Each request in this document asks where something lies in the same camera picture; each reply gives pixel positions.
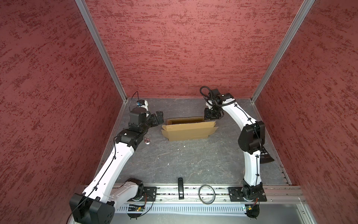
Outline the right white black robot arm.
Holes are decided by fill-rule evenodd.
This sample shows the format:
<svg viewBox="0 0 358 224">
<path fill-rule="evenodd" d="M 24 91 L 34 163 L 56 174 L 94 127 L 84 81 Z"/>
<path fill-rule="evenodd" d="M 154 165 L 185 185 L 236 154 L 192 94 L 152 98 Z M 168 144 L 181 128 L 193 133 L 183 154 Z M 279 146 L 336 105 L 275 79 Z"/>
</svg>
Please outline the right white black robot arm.
<svg viewBox="0 0 358 224">
<path fill-rule="evenodd" d="M 260 159 L 265 142 L 265 124 L 249 116 L 237 103 L 223 107 L 208 106 L 204 109 L 205 120 L 221 119 L 227 113 L 239 126 L 239 148 L 244 153 L 245 173 L 242 197 L 254 201 L 263 193 Z"/>
</svg>

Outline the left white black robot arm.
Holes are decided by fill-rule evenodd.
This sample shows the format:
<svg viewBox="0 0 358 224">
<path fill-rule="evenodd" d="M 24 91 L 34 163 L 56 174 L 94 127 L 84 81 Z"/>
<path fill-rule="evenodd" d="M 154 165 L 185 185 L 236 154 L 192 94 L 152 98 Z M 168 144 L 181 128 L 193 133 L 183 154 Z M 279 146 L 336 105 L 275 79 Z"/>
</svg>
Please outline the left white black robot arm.
<svg viewBox="0 0 358 224">
<path fill-rule="evenodd" d="M 70 199 L 71 217 L 78 224 L 109 224 L 116 208 L 130 199 L 139 200 L 144 185 L 136 178 L 128 179 L 115 193 L 111 191 L 127 161 L 144 140 L 148 130 L 164 123 L 164 113 L 152 114 L 147 106 L 135 107 L 130 112 L 128 128 L 113 138 L 113 149 L 103 167 L 82 194 Z"/>
</svg>

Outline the brown cardboard box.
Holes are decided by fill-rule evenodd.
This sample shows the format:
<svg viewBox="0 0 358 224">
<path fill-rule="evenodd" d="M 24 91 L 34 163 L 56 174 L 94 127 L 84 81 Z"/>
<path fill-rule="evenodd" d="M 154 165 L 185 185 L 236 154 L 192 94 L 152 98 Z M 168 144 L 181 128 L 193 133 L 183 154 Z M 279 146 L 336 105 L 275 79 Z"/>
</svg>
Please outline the brown cardboard box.
<svg viewBox="0 0 358 224">
<path fill-rule="evenodd" d="M 169 141 L 206 139 L 218 127 L 216 121 L 205 121 L 204 117 L 170 118 L 162 125 L 162 134 Z"/>
</svg>

